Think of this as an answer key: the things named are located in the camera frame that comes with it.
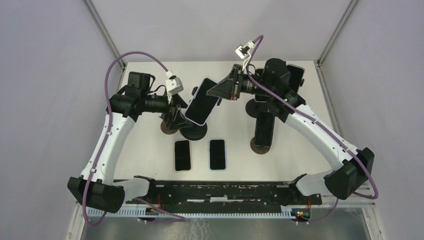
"gray wall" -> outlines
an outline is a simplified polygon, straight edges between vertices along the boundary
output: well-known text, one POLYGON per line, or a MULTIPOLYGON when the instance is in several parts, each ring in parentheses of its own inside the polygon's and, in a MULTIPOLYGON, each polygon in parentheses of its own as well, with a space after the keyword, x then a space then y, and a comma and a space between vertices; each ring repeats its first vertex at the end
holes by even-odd
POLYGON ((424 238, 424 1, 362 0, 323 64, 345 137, 376 155, 388 239, 424 238))
POLYGON ((106 46, 81 0, 1 1, 0 239, 64 239, 67 181, 105 117, 106 46))
POLYGON ((260 34, 264 39, 257 61, 270 56, 316 60, 350 2, 92 1, 119 51, 146 50, 162 61, 240 61, 234 49, 260 34))

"purple cable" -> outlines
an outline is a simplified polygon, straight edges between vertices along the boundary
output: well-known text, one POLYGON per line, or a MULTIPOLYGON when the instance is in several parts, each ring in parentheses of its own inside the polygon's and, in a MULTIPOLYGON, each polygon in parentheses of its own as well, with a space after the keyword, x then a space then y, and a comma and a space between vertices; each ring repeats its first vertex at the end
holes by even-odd
MULTIPOLYGON (((106 103, 107 103, 107 113, 109 114, 109 124, 107 125, 107 133, 111 131, 112 128, 112 121, 113 121, 113 116, 112 116, 112 107, 111 107, 111 102, 109 101, 109 92, 108 92, 108 81, 109 81, 109 74, 111 73, 111 70, 113 68, 113 66, 123 57, 128 56, 128 55, 132 55, 132 54, 141 54, 141 55, 145 55, 151 59, 153 59, 155 62, 157 62, 164 70, 165 72, 168 72, 168 68, 161 62, 159 61, 156 57, 143 52, 143 51, 129 51, 127 53, 124 53, 120 56, 118 56, 115 60, 113 60, 113 62, 110 64, 109 68, 107 69, 106 72, 106 77, 104 78, 104 95, 106 96, 106 103)), ((106 134, 103 138, 103 141, 101 142, 100 148, 98 149, 98 152, 94 158, 94 162, 92 164, 92 169, 96 169, 97 168, 97 162, 99 161, 100 155, 102 154, 103 149, 105 148, 106 145, 106 141, 108 140, 109 135, 106 134)), ((90 186, 90 182, 93 179, 93 172, 90 171, 90 174, 88 175, 87 178, 87 182, 85 183, 85 187, 84 187, 84 193, 82 194, 82 216, 84 217, 85 222, 87 223, 88 226, 90 227, 95 227, 97 225, 99 225, 103 219, 106 216, 107 212, 104 212, 103 215, 101 215, 100 220, 96 223, 91 223, 89 220, 89 217, 87 216, 87 193, 89 191, 89 186, 90 186)))
POLYGON ((297 224, 300 224, 300 225, 308 225, 308 224, 316 224, 316 223, 319 223, 321 221, 324 221, 324 220, 328 219, 331 215, 333 215, 333 213, 336 211, 337 204, 339 204, 339 199, 338 198, 335 199, 334 206, 332 207, 331 211, 327 215, 325 215, 325 216, 323 216, 321 218, 318 218, 316 220, 307 221, 307 222, 300 222, 300 221, 298 221, 296 223, 297 224))
POLYGON ((176 217, 176 218, 177 218, 177 219, 172 219, 172 220, 163 220, 163 221, 146 221, 146 223, 149 223, 149 224, 162 224, 162 223, 183 222, 183 221, 185 221, 185 220, 186 220, 186 218, 185 218, 185 217, 180 216, 180 215, 177 215, 177 214, 174 214, 174 213, 169 212, 169 211, 162 210, 162 209, 160 209, 159 207, 157 207, 157 206, 155 206, 155 205, 151 204, 150 202, 148 202, 148 201, 144 200, 144 199, 143 199, 143 198, 141 198, 141 197, 136 197, 136 198, 134 198, 134 200, 138 200, 138 201, 140 201, 140 202, 142 202, 142 203, 144 203, 144 204, 147 204, 147 205, 149 205, 150 207, 152 207, 152 208, 154 208, 154 209, 158 210, 159 212, 161 212, 161 213, 163 213, 163 214, 167 214, 167 215, 170 215, 170 216, 173 216, 173 217, 176 217))
MULTIPOLYGON (((315 118, 313 118, 312 116, 309 116, 308 114, 296 109, 295 107, 293 107, 292 105, 288 104, 286 101, 284 101, 281 97, 279 97, 277 94, 275 94, 274 92, 272 92, 271 90, 269 90, 268 88, 266 88, 265 86, 261 85, 259 82, 257 82, 252 75, 249 72, 249 64, 252 61, 252 58, 256 52, 256 50, 258 49, 259 45, 261 44, 262 40, 264 39, 263 35, 259 35, 255 40, 253 40, 253 42, 256 44, 255 48, 252 51, 251 57, 249 59, 249 62, 247 63, 247 76, 249 77, 249 79, 252 81, 252 83, 254 83, 256 86, 258 86, 260 89, 264 90, 265 92, 267 92, 268 94, 270 94, 271 96, 273 96, 274 98, 278 99, 280 102, 282 102, 286 107, 288 107, 289 109, 291 109, 292 111, 294 111, 295 113, 311 120, 312 122, 315 122, 322 130, 324 130, 331 138, 333 138, 344 150, 346 150, 347 153, 349 153, 353 159, 355 159, 355 161, 359 164, 360 168, 363 170, 363 172, 365 173, 366 177, 369 180, 369 183, 372 186, 372 189, 374 190, 374 196, 368 196, 368 195, 364 195, 362 193, 358 193, 358 192, 354 192, 353 194, 366 198, 366 199, 371 199, 371 200, 375 200, 379 197, 379 190, 377 189, 376 183, 374 182, 373 178, 371 177, 370 172, 367 170, 367 168, 364 166, 364 164, 361 162, 361 160, 350 150, 348 150, 348 147, 342 142, 340 141, 328 128, 326 128, 321 122, 316 121, 315 118)), ((328 218, 329 216, 331 216, 334 211, 336 210, 337 204, 339 203, 339 199, 336 200, 334 207, 332 208, 332 210, 323 218, 311 221, 310 223, 317 223, 320 222, 321 220, 324 220, 326 218, 328 218)))

